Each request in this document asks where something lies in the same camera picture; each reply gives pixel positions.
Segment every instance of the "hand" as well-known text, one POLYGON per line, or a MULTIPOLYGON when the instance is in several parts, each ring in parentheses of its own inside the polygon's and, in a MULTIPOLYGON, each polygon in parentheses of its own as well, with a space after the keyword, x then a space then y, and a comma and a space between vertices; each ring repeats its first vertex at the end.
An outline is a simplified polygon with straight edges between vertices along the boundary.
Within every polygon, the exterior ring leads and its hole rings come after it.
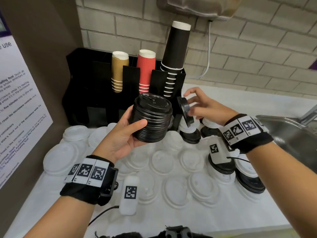
POLYGON ((129 124, 128 119, 132 113, 132 108, 133 105, 126 110, 117 125, 93 151, 93 155, 115 163, 117 160, 127 156, 134 148, 147 144, 132 136, 134 132, 147 125, 146 119, 129 124))
POLYGON ((184 97, 187 97, 189 94, 195 93, 196 96, 188 99, 188 103, 197 104, 191 106, 190 111, 188 112, 189 116, 196 116, 196 119, 201 119, 203 117, 209 119, 212 122, 215 122, 219 125, 224 126, 225 123, 239 114, 227 106, 218 103, 217 101, 209 98, 200 88, 190 88, 184 93, 184 97))

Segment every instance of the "white cable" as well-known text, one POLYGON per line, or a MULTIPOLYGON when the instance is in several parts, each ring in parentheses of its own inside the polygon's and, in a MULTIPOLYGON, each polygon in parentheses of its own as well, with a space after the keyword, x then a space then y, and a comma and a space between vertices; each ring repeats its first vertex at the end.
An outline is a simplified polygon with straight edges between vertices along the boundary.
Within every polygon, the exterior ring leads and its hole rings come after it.
POLYGON ((199 79, 201 77, 203 77, 207 72, 208 72, 208 69, 209 69, 209 62, 210 62, 210 25, 211 25, 211 21, 209 21, 209 25, 208 25, 208 55, 207 55, 207 67, 205 69, 205 71, 203 72, 203 74, 201 74, 200 76, 198 77, 193 77, 195 79, 199 79))

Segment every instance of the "faucet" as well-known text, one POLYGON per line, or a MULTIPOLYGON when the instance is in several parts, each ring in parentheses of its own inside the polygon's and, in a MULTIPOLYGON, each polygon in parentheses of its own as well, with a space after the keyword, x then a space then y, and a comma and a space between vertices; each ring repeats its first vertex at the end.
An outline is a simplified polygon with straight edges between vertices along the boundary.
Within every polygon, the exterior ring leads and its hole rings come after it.
POLYGON ((298 123, 307 126, 312 120, 317 118, 317 104, 311 108, 307 113, 298 119, 298 123))

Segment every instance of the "poster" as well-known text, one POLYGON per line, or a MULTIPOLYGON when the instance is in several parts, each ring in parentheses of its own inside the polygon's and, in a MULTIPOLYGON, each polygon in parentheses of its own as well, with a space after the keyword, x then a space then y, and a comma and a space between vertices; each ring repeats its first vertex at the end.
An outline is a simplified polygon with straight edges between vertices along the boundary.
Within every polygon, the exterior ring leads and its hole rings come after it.
POLYGON ((1 14, 0 69, 1 189, 53 123, 1 14))

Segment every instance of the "forearm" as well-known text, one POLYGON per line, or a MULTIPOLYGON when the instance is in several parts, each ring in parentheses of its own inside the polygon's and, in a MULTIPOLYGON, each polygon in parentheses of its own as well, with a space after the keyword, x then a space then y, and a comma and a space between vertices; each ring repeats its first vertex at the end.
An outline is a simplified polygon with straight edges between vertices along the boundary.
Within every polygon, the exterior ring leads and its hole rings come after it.
POLYGON ((302 237, 317 237, 317 176, 273 142, 247 154, 276 204, 302 237))
POLYGON ((61 196, 24 238, 83 237, 94 205, 69 196, 61 196))

